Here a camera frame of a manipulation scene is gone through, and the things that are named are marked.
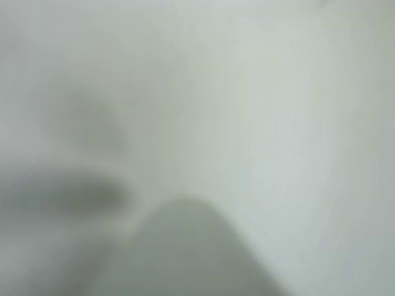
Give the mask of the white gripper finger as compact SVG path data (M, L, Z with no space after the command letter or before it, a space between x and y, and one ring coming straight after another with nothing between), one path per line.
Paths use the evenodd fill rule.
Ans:
M212 207L158 208L106 277L107 295L289 295Z

